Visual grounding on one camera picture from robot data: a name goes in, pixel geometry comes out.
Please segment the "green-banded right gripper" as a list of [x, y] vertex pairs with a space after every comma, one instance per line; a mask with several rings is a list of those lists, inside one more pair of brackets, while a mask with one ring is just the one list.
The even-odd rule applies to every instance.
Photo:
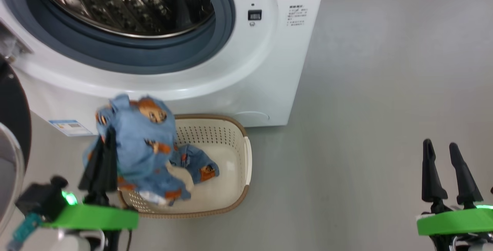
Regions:
[[423, 141], [421, 167], [421, 200], [430, 202], [431, 212], [417, 217], [419, 236], [429, 237], [436, 251], [492, 250], [492, 207], [476, 207], [483, 197], [458, 145], [449, 144], [451, 164], [456, 172], [458, 205], [463, 209], [448, 211], [443, 200], [448, 199], [437, 172], [436, 154], [430, 139]]

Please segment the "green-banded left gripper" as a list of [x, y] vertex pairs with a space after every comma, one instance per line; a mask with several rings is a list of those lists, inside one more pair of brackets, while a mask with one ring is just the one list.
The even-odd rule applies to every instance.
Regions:
[[[117, 190], [116, 131], [109, 127], [106, 137], [96, 137], [83, 154], [84, 172], [79, 190], [100, 192], [100, 201], [108, 201], [107, 193]], [[139, 214], [131, 209], [111, 206], [67, 205], [54, 221], [42, 223], [42, 228], [64, 232], [95, 231], [102, 233], [98, 251], [118, 251], [123, 230], [138, 227]]]

